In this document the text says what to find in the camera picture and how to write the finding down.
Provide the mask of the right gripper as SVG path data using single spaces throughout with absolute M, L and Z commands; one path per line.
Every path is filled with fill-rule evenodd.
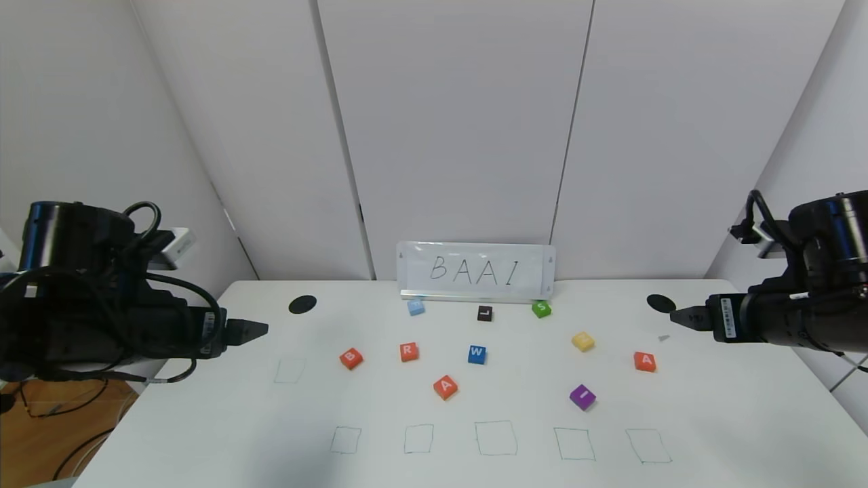
M 805 310 L 788 293 L 730 293 L 710 296 L 706 306 L 669 313 L 670 321 L 695 331 L 712 331 L 728 344 L 805 345 Z

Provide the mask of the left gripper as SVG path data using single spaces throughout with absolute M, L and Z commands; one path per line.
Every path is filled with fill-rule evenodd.
M 269 333 L 269 324 L 249 319 L 227 319 L 226 309 L 176 306 L 170 309 L 167 357 L 213 359 L 221 355 L 221 334 L 226 322 L 226 345 L 241 346 Z

